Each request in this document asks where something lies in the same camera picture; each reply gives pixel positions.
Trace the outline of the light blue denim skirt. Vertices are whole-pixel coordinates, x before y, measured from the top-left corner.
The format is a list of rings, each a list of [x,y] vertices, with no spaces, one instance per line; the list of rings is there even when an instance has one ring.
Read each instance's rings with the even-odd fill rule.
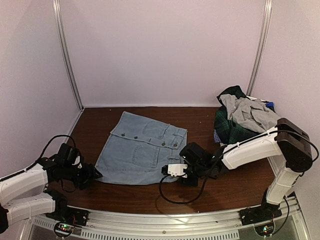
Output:
[[[188,131],[169,123],[124,111],[96,161],[98,181],[116,185],[152,185],[162,167],[181,163]]]

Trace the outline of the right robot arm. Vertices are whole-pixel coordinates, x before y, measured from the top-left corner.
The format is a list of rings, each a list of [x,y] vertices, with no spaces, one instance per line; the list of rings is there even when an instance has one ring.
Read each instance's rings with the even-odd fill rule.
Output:
[[[195,142],[187,144],[179,153],[197,178],[215,177],[242,165],[269,157],[283,161],[263,198],[264,204],[256,210],[259,220],[268,220],[298,177],[308,171],[315,158],[314,144],[309,136],[286,118],[280,118],[269,130],[234,144],[221,146],[211,154]]]

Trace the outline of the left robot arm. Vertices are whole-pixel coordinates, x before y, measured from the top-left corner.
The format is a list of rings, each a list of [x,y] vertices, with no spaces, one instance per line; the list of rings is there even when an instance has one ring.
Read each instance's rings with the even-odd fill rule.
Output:
[[[63,223],[81,225],[68,207],[67,198],[47,190],[52,182],[69,181],[76,190],[85,190],[103,175],[84,162],[80,150],[63,143],[51,157],[41,155],[32,165],[0,180],[0,231],[34,216],[46,214]]]

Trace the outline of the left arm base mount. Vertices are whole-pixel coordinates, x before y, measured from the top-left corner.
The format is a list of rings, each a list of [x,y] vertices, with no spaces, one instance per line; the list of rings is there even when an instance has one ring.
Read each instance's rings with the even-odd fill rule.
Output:
[[[70,207],[66,199],[60,198],[55,200],[54,211],[46,213],[45,216],[56,221],[53,232],[58,238],[65,239],[71,236],[77,228],[87,225],[89,211]]]

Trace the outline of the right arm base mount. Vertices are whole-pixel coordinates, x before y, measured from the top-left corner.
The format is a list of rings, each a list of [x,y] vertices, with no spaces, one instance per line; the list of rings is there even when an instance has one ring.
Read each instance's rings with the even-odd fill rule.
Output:
[[[241,209],[239,217],[242,226],[253,225],[259,237],[271,237],[276,232],[275,218],[282,216],[279,205],[262,203],[256,207]]]

